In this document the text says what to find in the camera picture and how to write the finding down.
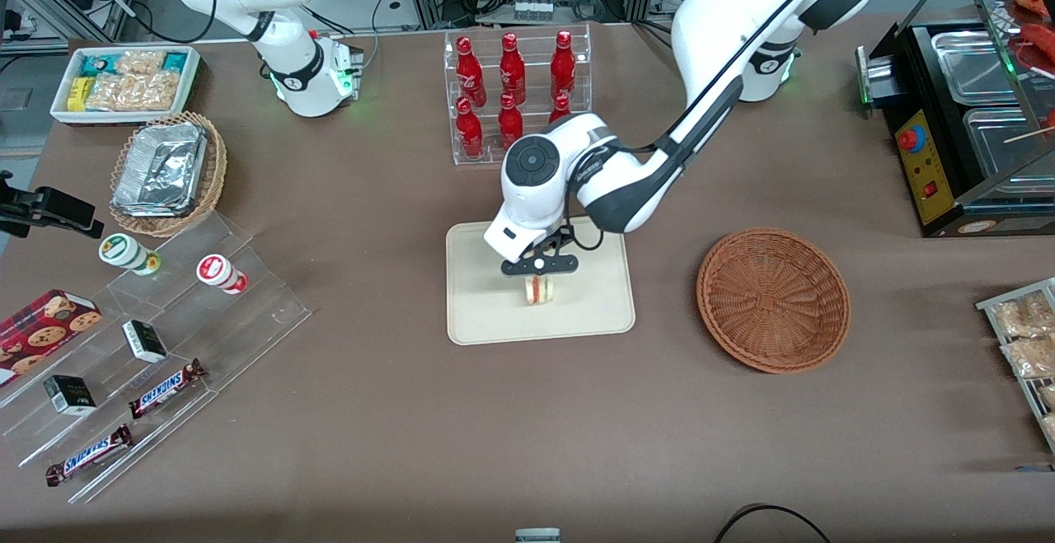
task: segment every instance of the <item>skewer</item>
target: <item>skewer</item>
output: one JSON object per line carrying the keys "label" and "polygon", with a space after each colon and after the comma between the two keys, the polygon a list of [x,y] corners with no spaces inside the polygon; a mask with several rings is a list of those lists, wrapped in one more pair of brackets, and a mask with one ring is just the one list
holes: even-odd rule
{"label": "skewer", "polygon": [[1017,135],[1017,137],[1006,138],[1006,140],[1003,140],[1003,142],[1024,140],[1024,138],[1032,138],[1033,135],[1048,134],[1048,133],[1055,133],[1055,127],[1044,127],[1043,130],[1030,131],[1030,133],[1028,134],[1020,134]]}

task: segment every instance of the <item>wicker basket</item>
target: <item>wicker basket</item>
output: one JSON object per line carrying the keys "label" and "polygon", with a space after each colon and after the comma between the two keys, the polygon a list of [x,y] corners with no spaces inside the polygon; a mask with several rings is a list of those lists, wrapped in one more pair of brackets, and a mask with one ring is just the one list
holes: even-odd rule
{"label": "wicker basket", "polygon": [[[202,167],[202,179],[198,182],[198,190],[195,196],[197,205],[193,212],[185,217],[132,217],[117,213],[111,206],[110,213],[117,220],[117,225],[129,232],[155,236],[155,238],[169,238],[183,228],[189,227],[205,213],[211,212],[219,201],[219,194],[224,190],[224,175],[227,172],[227,149],[224,146],[224,138],[216,133],[216,128],[205,116],[195,112],[180,112],[179,115],[166,116],[157,121],[147,122],[147,127],[174,125],[177,122],[194,122],[204,127],[209,133],[209,143],[206,148],[206,160]],[[110,175],[110,190],[117,190],[117,181],[121,178],[121,171],[124,171],[124,159],[128,157],[129,148],[132,146],[132,137],[124,141],[124,149],[121,149],[120,156],[117,156],[117,164],[113,174]]]}
{"label": "wicker basket", "polygon": [[824,364],[850,326],[849,295],[832,261],[772,228],[720,239],[699,268],[696,304],[730,355],[774,374]]}

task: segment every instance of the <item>brown tabletop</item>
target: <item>brown tabletop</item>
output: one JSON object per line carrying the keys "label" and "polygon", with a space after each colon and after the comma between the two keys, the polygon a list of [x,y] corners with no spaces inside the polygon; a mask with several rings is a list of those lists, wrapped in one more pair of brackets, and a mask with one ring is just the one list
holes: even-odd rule
{"label": "brown tabletop", "polygon": [[[385,37],[362,99],[323,119],[275,99],[248,43],[202,44],[193,108],[230,152],[219,209],[316,313],[91,504],[0,448],[0,540],[711,541],[772,502],[836,541],[1051,541],[1055,476],[1012,470],[1051,457],[973,304],[1055,275],[1055,239],[919,238],[885,125],[855,108],[852,51],[890,22],[805,37],[779,95],[736,108],[627,236],[630,332],[469,348],[446,336],[444,235],[501,194],[496,169],[452,163],[442,34]],[[651,141],[685,103],[667,49],[593,32],[596,112]],[[104,206],[128,134],[56,123],[34,186]],[[849,336],[817,371],[747,369],[696,311],[708,247],[761,225],[817,244],[849,287]],[[117,272],[95,249],[12,239],[0,314],[101,289]],[[755,515],[727,541],[765,537],[812,540]]]}

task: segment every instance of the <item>coca-cola bottle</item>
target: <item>coca-cola bottle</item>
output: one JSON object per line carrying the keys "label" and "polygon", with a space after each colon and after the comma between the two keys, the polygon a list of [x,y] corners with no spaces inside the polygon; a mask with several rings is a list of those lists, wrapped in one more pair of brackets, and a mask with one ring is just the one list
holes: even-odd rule
{"label": "coca-cola bottle", "polygon": [[473,101],[474,106],[483,108],[487,103],[487,92],[483,89],[483,67],[480,59],[473,55],[473,43],[467,36],[456,41],[458,47],[458,84],[462,95]]}
{"label": "coca-cola bottle", "polygon": [[568,104],[571,102],[565,93],[560,93],[555,99],[553,99],[553,112],[550,114],[550,122],[554,122],[560,119],[561,116],[567,116],[572,114],[568,109]]}
{"label": "coca-cola bottle", "polygon": [[550,95],[554,100],[560,93],[572,96],[575,92],[575,54],[572,52],[572,33],[561,30],[557,33],[557,51],[550,62]]}
{"label": "coca-cola bottle", "polygon": [[458,109],[458,118],[455,119],[458,140],[466,157],[478,159],[483,156],[483,129],[480,127],[480,119],[473,112],[473,104],[467,97],[459,96],[455,106]]}
{"label": "coca-cola bottle", "polygon": [[524,58],[517,49],[517,36],[512,32],[502,34],[502,61],[498,63],[502,74],[502,92],[511,93],[516,103],[528,100],[528,80],[524,74]]}
{"label": "coca-cola bottle", "polygon": [[524,134],[524,119],[517,111],[517,100],[512,93],[502,95],[502,111],[498,114],[498,130],[502,134],[502,148],[513,148],[513,141],[517,141]]}

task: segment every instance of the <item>small black box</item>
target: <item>small black box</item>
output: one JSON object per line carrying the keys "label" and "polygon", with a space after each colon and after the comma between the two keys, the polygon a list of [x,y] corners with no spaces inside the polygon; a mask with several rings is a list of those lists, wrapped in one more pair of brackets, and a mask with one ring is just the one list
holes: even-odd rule
{"label": "small black box", "polygon": [[95,401],[83,379],[53,374],[44,381],[44,390],[55,410],[65,415],[88,415],[95,411]]}
{"label": "small black box", "polygon": [[132,348],[132,355],[150,364],[165,362],[168,352],[165,351],[165,345],[161,345],[161,340],[153,326],[132,318],[121,325],[121,330],[124,330],[124,341],[128,341],[129,347]]}

